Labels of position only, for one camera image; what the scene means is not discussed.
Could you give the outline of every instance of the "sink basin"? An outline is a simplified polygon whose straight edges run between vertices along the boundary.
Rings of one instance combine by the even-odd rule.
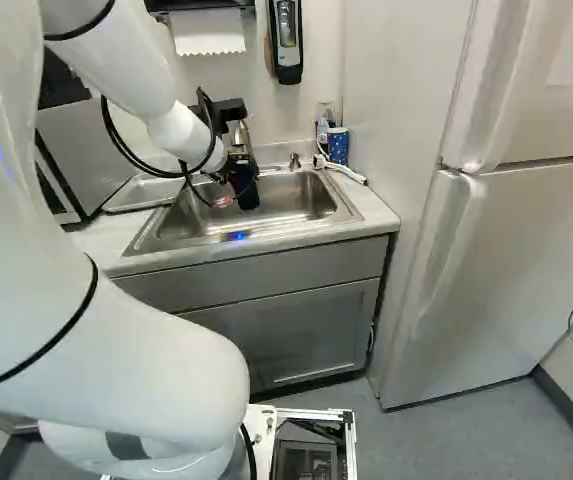
[[[200,177],[193,184],[211,203],[234,196],[230,185],[220,185],[208,177]],[[270,167],[260,172],[257,188],[260,205],[253,210],[242,210],[236,202],[211,208],[190,189],[183,189],[172,206],[151,215],[124,256],[287,235],[296,230],[361,219],[325,172]]]

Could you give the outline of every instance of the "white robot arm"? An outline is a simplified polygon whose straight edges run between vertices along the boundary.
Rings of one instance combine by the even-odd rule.
[[[46,33],[71,36],[49,37],[58,55],[161,146],[202,160],[209,130],[177,102],[170,39],[141,0],[41,3]],[[87,470],[217,478],[247,408],[244,358],[115,287],[53,220],[33,160],[42,45],[37,0],[0,0],[0,410],[41,419]],[[222,157],[218,144],[206,169]]]
[[[40,0],[46,45],[110,100],[141,118],[151,139],[194,167],[210,131],[177,100],[177,61],[170,31],[143,0]],[[224,165],[219,139],[206,172]]]

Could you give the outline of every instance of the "cabinet door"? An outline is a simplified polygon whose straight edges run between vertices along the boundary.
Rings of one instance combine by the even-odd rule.
[[[364,367],[379,279],[182,313],[233,341],[258,392]]]

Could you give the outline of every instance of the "black stripe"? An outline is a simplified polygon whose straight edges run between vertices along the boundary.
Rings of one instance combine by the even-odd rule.
[[[41,133],[39,133],[39,130],[37,129],[35,129],[35,145],[37,146],[39,153],[42,154],[42,158],[46,162],[46,165],[48,165],[48,168],[50,172],[53,174],[53,177],[55,177],[55,180],[57,180],[57,183],[59,183],[59,186],[64,191],[64,195],[66,195],[66,198],[77,212],[77,215],[79,215],[79,218],[85,219],[86,217],[88,217],[86,210],[84,210],[82,204],[79,203],[79,199],[75,196],[75,192],[70,187],[70,184],[68,183],[66,177],[60,170],[59,165],[57,165],[57,162],[55,161],[53,154],[50,153],[50,150],[48,149],[48,146],[44,141],[44,137],[42,137]]]
[[[115,0],[108,0],[108,3],[101,9],[101,11],[97,14],[95,18],[93,18],[90,22],[86,25],[82,25],[79,28],[71,30],[70,32],[65,33],[47,33],[44,35],[44,40],[49,42],[61,42],[63,40],[70,40],[71,38],[79,37],[80,35],[89,32],[97,25],[99,25],[104,18],[108,16],[110,11],[113,9],[115,5]]]
[[[106,432],[106,444],[118,460],[146,460],[150,457],[144,450],[142,439],[135,435]]]
[[[50,352],[55,347],[55,345],[57,345],[66,335],[68,335],[68,333],[73,329],[73,327],[82,317],[82,315],[88,308],[88,305],[90,305],[90,301],[93,299],[93,296],[95,295],[95,291],[97,290],[97,282],[99,280],[99,271],[97,269],[97,265],[95,264],[92,258],[88,257],[88,259],[90,260],[90,263],[93,267],[93,278],[90,282],[90,285],[88,286],[88,291],[86,292],[86,296],[84,297],[84,300],[82,300],[82,303],[79,305],[77,311],[73,314],[72,317],[70,317],[70,320],[68,320],[68,322],[66,322],[66,324],[55,334],[55,336],[51,338],[42,348],[37,350],[23,362],[14,366],[10,370],[7,370],[6,372],[2,373],[0,375],[0,383],[5,382],[6,380],[17,375],[18,373],[23,372],[37,360],[39,360],[48,352]]]

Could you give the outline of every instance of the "freezer door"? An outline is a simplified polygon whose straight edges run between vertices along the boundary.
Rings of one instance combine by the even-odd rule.
[[[442,156],[469,173],[573,156],[573,0],[477,2]]]
[[[573,307],[573,161],[442,170],[380,400],[385,408],[525,375]]]

